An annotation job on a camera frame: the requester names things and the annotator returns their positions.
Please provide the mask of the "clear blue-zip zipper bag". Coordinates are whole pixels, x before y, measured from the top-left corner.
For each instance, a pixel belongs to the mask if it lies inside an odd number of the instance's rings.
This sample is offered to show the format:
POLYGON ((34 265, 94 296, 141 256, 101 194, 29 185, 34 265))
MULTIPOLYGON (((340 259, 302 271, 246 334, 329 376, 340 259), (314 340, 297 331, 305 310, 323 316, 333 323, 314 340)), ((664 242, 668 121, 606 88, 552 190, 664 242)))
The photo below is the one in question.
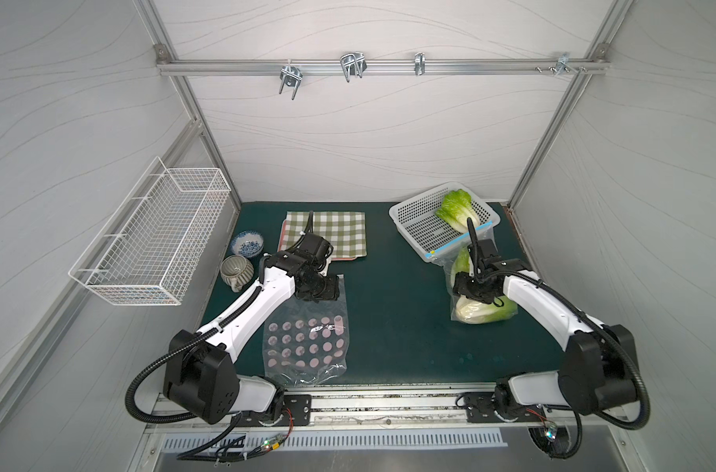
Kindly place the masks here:
POLYGON ((445 272, 446 288, 450 295, 450 317, 467 325, 503 322, 517 314, 517 304, 507 298, 493 277, 489 263, 502 260, 492 239, 471 236, 468 231, 454 244, 454 253, 444 256, 436 265, 445 272))

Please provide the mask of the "pink-dotted zipper bag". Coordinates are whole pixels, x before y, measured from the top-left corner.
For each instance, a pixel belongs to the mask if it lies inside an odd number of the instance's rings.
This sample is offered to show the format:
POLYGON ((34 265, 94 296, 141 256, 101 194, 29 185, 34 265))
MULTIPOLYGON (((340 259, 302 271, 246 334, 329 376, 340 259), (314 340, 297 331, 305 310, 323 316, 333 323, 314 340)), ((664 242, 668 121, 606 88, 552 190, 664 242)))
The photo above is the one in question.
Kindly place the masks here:
POLYGON ((285 387, 314 387, 347 371, 350 346, 344 277, 334 301, 287 300, 264 326, 265 375, 285 387))

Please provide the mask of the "chinese cabbage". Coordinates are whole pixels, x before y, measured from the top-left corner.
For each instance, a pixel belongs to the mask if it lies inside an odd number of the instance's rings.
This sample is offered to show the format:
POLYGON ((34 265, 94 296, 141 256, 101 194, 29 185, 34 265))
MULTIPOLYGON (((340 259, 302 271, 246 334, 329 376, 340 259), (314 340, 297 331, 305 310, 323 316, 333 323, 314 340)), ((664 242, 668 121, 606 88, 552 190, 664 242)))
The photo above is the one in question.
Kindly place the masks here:
POLYGON ((444 196, 440 208, 435 212, 436 217, 446 222, 456 232, 467 233, 469 230, 468 220, 471 220, 474 228, 481 224, 472 203, 468 192, 461 189, 454 190, 444 196))
POLYGON ((471 259, 469 255, 469 251, 466 247, 461 247, 458 255, 454 259, 454 262, 452 263, 452 267, 450 268, 450 285, 454 285, 456 283, 456 277, 462 273, 463 275, 471 275, 471 259))
POLYGON ((509 320, 518 311, 517 304, 505 296, 496 297, 491 304, 460 296, 452 315, 455 320, 464 324, 483 325, 509 320))

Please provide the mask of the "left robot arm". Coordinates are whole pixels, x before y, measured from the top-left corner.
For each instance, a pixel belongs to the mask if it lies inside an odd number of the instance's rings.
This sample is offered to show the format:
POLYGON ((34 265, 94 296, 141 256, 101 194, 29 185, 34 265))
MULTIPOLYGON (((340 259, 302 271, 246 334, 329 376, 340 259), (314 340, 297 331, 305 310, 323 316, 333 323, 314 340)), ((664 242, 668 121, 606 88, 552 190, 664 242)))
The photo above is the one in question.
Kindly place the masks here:
POLYGON ((230 307, 196 332, 182 330, 169 348, 181 352, 166 363, 163 395, 208 424, 228 413, 257 415, 277 422, 283 389, 261 377, 239 376, 235 362, 275 309, 292 297, 338 299, 338 277, 327 273, 332 244, 313 233, 261 260, 258 279, 230 307))

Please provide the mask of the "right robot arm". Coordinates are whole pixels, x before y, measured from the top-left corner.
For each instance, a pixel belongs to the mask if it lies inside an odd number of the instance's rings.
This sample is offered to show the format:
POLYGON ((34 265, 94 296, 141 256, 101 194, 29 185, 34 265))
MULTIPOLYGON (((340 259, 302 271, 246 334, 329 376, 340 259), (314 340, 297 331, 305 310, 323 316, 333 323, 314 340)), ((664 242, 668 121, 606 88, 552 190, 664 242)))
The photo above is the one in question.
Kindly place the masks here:
POLYGON ((450 265, 452 317, 469 325, 505 322, 525 310, 551 334, 565 356, 556 371, 515 374, 500 381, 493 407, 513 421, 528 407, 545 405, 587 416, 638 403, 649 411, 641 388, 633 334, 608 326, 545 285, 523 261, 505 260, 491 240, 463 245, 450 265))

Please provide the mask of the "blue floral bowl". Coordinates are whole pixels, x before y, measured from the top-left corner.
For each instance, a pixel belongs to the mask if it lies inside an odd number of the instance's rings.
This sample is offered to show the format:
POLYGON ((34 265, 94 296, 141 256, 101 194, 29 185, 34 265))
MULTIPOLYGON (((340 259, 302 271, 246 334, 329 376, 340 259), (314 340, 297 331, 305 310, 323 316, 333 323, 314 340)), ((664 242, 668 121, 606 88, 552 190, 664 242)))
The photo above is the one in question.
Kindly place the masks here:
POLYGON ((234 256, 246 259, 258 257, 265 248, 265 239, 257 231, 246 230, 235 235, 229 244, 229 251, 234 256))

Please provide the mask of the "grey striped mug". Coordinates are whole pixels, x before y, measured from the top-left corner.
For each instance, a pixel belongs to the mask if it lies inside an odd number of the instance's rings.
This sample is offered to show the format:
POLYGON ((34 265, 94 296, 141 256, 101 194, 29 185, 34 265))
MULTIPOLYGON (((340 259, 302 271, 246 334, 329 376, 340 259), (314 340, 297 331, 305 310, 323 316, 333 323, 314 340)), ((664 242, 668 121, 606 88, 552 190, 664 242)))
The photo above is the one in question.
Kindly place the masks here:
POLYGON ((252 263, 243 256, 229 256, 220 265, 222 280, 235 293, 240 293, 254 276, 252 263))

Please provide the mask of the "white plastic basket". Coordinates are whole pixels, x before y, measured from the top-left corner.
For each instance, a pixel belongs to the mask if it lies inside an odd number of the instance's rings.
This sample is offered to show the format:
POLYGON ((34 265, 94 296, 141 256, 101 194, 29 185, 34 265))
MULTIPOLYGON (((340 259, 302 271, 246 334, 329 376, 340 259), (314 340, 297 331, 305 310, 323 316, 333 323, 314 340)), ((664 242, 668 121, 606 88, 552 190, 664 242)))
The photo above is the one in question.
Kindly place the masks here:
POLYGON ((397 231, 425 263, 440 265, 447 257, 455 256, 460 247, 469 242, 468 229, 464 216, 476 214, 474 221, 479 239, 494 237, 494 228, 500 223, 499 214, 473 191, 458 182, 448 182, 396 204, 389 209, 389 216, 397 231), (450 225, 437 212, 444 208, 445 198, 450 194, 468 194, 468 203, 458 199, 465 215, 450 212, 450 219, 456 224, 450 225))

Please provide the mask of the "white vented strip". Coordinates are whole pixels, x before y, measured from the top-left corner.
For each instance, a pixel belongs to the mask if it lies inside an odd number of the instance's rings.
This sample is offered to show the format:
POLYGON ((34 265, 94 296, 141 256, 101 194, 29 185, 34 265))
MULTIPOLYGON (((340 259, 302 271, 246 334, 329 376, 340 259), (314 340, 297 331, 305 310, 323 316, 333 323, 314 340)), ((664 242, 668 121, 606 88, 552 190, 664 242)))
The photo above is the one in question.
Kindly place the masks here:
MULTIPOLYGON (((233 433, 218 446, 242 439, 234 452, 251 452, 275 433, 233 433)), ((179 454, 198 448, 210 438, 200 434, 167 435, 161 448, 179 454)), ((282 446, 285 452, 329 452, 330 450, 465 450, 466 448, 507 448, 499 428, 295 431, 282 446)))

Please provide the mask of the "metal hook clamp left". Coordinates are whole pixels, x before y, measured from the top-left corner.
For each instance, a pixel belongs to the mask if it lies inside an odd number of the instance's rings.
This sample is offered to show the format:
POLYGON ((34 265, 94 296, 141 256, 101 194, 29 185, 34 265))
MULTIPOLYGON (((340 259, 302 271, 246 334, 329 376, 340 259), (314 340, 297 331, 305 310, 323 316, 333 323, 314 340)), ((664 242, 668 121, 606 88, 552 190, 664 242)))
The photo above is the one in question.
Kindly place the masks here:
POLYGON ((287 64, 281 68, 279 94, 283 94, 285 89, 291 89, 291 100, 297 97, 299 88, 303 81, 303 73, 300 68, 292 64, 287 64))

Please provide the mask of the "metal hook clamp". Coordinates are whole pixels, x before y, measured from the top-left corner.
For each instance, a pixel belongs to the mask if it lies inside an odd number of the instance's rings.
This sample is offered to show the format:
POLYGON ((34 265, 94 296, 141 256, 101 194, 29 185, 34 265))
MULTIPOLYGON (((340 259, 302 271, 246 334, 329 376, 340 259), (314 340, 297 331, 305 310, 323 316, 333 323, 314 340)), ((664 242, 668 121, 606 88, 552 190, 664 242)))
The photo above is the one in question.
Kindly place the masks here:
POLYGON ((367 70, 366 57, 362 52, 346 53, 340 57, 340 68, 346 82, 353 77, 362 79, 367 70))
POLYGON ((291 100, 297 97, 299 88, 303 81, 303 73, 300 68, 292 64, 287 64, 281 68, 279 94, 283 94, 285 89, 291 89, 291 100))

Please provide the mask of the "metal hook clamp middle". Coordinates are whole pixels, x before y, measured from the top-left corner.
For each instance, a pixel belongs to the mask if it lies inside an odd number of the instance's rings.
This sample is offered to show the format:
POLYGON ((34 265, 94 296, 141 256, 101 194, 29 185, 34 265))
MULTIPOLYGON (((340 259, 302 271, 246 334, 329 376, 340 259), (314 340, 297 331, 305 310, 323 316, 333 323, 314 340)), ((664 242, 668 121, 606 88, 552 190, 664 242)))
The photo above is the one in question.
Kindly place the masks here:
POLYGON ((366 57, 362 52, 346 53, 340 57, 340 68, 346 82, 353 77, 362 79, 367 70, 366 57))

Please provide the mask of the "metal hook small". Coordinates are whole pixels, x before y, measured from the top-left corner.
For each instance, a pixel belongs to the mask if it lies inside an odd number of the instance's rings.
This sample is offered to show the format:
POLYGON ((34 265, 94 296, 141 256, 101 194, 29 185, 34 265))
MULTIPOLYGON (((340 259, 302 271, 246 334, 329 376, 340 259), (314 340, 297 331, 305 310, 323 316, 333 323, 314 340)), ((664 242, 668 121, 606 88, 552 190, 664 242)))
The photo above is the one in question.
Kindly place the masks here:
POLYGON ((426 56, 423 52, 418 52, 414 56, 414 74, 421 77, 426 71, 426 56))

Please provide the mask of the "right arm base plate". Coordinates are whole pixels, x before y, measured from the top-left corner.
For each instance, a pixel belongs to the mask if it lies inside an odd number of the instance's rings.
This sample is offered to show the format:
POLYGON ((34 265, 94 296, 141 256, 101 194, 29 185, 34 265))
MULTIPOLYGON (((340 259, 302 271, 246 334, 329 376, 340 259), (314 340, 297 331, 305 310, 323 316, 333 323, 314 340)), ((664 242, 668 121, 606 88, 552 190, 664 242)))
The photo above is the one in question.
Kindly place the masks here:
POLYGON ((473 424, 541 422, 546 418, 537 405, 522 405, 506 390, 474 391, 462 393, 454 401, 462 409, 466 421, 473 424))

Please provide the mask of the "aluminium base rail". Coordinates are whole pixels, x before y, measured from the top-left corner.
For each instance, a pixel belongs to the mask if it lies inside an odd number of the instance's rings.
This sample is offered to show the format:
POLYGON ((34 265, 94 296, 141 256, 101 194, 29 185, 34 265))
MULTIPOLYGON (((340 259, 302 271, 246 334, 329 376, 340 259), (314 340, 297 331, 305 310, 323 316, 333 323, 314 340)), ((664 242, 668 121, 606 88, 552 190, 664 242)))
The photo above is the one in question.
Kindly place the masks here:
POLYGON ((537 427, 541 422, 527 413, 523 420, 504 423, 493 415, 486 423, 469 423, 464 393, 491 393, 493 383, 418 383, 417 385, 322 385, 291 389, 287 398, 305 431, 464 430, 537 427))

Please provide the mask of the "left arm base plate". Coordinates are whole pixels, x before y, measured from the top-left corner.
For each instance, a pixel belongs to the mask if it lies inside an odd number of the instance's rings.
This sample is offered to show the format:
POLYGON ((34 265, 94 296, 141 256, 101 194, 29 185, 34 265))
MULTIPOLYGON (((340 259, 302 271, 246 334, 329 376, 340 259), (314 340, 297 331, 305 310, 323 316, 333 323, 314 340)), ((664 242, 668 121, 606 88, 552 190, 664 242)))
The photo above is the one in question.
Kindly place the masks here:
POLYGON ((309 426, 312 413, 312 395, 285 393, 280 403, 264 413, 244 412, 239 425, 249 428, 284 428, 292 423, 295 427, 309 426))

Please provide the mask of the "metal bracket right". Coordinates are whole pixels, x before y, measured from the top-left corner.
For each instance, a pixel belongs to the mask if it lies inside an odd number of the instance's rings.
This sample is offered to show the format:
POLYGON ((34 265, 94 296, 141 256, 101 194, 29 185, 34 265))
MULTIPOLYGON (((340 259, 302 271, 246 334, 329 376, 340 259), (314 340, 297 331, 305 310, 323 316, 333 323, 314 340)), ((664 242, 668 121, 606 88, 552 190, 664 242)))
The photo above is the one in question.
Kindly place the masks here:
POLYGON ((587 74, 588 70, 583 66, 574 66, 570 63, 570 55, 564 53, 555 62, 554 65, 547 68, 535 67, 534 70, 541 75, 551 75, 558 77, 561 75, 579 76, 587 74))

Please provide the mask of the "aluminium top rail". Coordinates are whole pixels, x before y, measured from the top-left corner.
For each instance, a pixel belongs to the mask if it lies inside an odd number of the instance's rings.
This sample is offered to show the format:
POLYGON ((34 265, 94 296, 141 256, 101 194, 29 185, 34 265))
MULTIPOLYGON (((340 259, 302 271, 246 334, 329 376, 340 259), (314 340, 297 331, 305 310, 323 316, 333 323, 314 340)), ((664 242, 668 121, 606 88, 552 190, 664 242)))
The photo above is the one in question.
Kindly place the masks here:
MULTIPOLYGON (((547 68, 558 58, 547 59, 433 59, 426 56, 423 76, 541 75, 534 68, 547 68)), ((414 57, 403 59, 367 59, 366 76, 409 76, 414 74, 414 57)), ((603 60, 570 59, 583 66, 587 74, 604 74, 610 63, 603 60)), ((303 76, 341 76, 338 59, 291 60, 176 60, 159 64, 159 74, 178 77, 249 76, 277 77, 287 64, 300 68, 303 76)))

